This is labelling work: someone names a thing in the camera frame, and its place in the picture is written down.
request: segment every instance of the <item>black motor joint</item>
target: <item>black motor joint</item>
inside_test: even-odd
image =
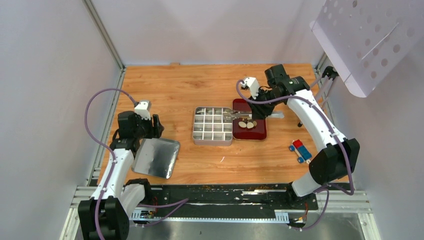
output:
[[[153,114],[152,119],[143,119],[133,111],[121,112],[118,114],[118,129],[113,134],[110,148],[131,150],[135,157],[141,139],[158,139],[164,129],[157,114]]]
[[[250,97],[250,100],[264,102],[284,96],[295,95],[296,92],[300,90],[310,89],[303,77],[297,76],[290,78],[282,64],[272,66],[265,70],[265,76],[268,86],[271,89],[259,89],[256,99]],[[287,104],[287,99],[267,104],[249,102],[248,104],[252,111],[252,119],[265,119],[273,113],[275,106],[281,103]]]

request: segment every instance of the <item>white wall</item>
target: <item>white wall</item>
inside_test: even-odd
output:
[[[126,65],[318,63],[325,0],[93,0]]]
[[[367,98],[342,82],[335,124],[359,141],[354,179],[365,189],[383,240],[423,239],[424,38]]]
[[[0,0],[0,52],[0,239],[58,239],[119,70],[81,0]]]

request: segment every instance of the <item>toy car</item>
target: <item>toy car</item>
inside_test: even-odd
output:
[[[300,164],[304,162],[309,164],[311,162],[311,153],[306,149],[304,144],[299,139],[291,142],[291,145],[288,146],[288,149],[290,150],[290,152],[296,152],[296,154],[298,155],[297,161]]]

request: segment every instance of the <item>red plate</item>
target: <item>red plate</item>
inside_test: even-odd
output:
[[[251,111],[248,103],[241,98],[232,101],[232,109],[236,111]],[[232,136],[238,140],[265,140],[267,138],[266,120],[255,120],[257,125],[254,128],[247,129],[239,126],[240,118],[232,121]]]

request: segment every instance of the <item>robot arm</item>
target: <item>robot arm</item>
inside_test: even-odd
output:
[[[154,114],[152,120],[150,106],[149,101],[140,101],[134,111],[118,114],[119,128],[110,144],[115,160],[110,153],[106,170],[97,189],[89,200],[81,201],[78,206],[84,240],[99,239],[95,225],[95,207],[102,190],[104,194],[100,199],[98,222],[101,233],[107,240],[127,239],[129,216],[140,202],[149,204],[152,200],[151,187],[147,179],[130,180],[124,185],[127,171],[140,147],[140,140],[160,138],[164,131],[158,115]]]
[[[242,88],[249,88],[250,93],[254,94],[254,96],[252,95],[249,98],[250,100],[264,102],[283,96],[297,96],[310,101],[313,105],[317,104],[306,81],[300,76],[290,78],[286,74],[283,65],[280,64],[267,69],[265,75],[270,89],[261,89],[254,77],[245,78]],[[334,139],[334,135],[337,135],[338,139],[342,141],[342,145],[348,155],[351,171],[355,170],[360,148],[357,140],[355,138],[347,139],[323,114],[330,127],[334,130],[334,133],[331,134],[322,116],[303,100],[289,98],[267,104],[248,102],[252,110],[253,119],[265,119],[273,112],[274,107],[280,103],[288,105],[300,118],[300,121],[312,136],[318,151],[316,157],[309,164],[309,171],[292,182],[288,188],[288,193],[293,201],[313,193],[324,184],[347,175],[345,159],[340,146]]]

